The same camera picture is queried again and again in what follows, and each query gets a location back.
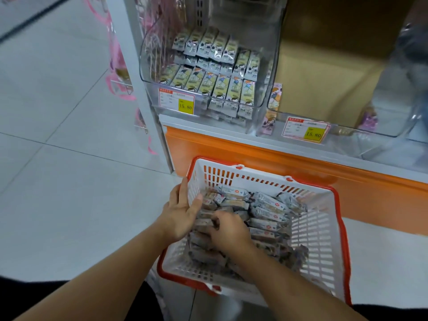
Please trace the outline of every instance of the hand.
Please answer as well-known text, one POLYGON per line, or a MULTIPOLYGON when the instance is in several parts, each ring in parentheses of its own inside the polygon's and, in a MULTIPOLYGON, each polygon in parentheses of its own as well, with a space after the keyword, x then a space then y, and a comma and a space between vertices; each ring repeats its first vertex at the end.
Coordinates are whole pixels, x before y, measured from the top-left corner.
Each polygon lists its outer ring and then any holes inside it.
POLYGON ((218 210, 213 216, 214 218, 220 222, 220 228, 216 230, 210 227, 209 233, 218 250, 234 260, 239 253, 243 252, 243 247, 254 246, 248 227, 239 215, 218 210))
POLYGON ((187 178, 175 186, 169 194, 169 201, 163 206, 162 214, 154 222, 163 232, 166 245, 177 242, 190 232, 196 215, 202 206, 202 195, 199 194, 189 207, 187 199, 187 178))

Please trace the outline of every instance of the left hand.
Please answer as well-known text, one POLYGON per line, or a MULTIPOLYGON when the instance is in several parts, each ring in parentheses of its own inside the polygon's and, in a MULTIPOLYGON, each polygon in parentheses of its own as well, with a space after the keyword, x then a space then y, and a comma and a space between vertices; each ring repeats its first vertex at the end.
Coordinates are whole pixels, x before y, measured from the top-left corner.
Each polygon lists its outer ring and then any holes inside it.
POLYGON ((191 206, 187 199, 187 178, 175 186, 169 194, 169 201, 163 206, 162 214, 154 222, 163 232, 167 245, 185 237, 192 229, 196 215, 202 206, 202 195, 193 200, 191 206))

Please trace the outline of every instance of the shopping basket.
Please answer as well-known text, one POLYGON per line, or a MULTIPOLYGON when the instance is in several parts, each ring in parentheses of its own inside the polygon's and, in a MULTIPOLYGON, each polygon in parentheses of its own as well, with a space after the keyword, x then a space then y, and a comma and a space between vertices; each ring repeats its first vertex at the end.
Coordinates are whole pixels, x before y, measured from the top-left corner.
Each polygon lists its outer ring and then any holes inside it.
MULTIPOLYGON (((300 273, 351 304, 350 258, 346 228, 340 215, 339 194, 332 187, 297 182, 290 176, 275 175, 202 157, 192 161, 187 175, 188 198, 193 199, 206 187, 219 184, 276 196, 287 192, 304 202, 308 212, 292 220, 291 246, 304 245, 309 259, 300 273)), ((200 264, 187 254, 187 239, 165 249, 158 261, 158 274, 168 280, 199 290, 231 296, 254 304, 266 305, 258 289, 233 275, 220 274, 214 267, 200 264)))

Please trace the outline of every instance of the forearm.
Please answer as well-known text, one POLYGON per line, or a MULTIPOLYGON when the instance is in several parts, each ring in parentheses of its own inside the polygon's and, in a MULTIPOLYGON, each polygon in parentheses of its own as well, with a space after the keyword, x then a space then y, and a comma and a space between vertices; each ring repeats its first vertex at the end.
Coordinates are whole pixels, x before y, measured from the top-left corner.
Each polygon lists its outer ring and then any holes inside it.
POLYGON ((255 247, 245 248, 234 260, 254 281, 278 320, 365 320, 255 247))
POLYGON ((124 320, 154 261, 168 246, 150 226, 17 320, 124 320))

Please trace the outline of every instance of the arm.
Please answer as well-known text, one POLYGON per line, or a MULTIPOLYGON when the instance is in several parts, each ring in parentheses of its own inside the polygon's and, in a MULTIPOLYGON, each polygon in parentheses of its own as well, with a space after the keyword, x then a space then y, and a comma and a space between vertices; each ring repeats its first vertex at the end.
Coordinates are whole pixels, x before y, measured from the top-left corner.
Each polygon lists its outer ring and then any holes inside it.
POLYGON ((190 231, 201 205, 199 195, 189 207, 184 178, 150 227, 16 320, 124 320, 156 258, 190 231))
POLYGON ((216 217, 220 229, 210 229, 214 245, 255 283, 278 320, 365 320, 344 302, 256 248, 238 215, 218 211, 216 217))

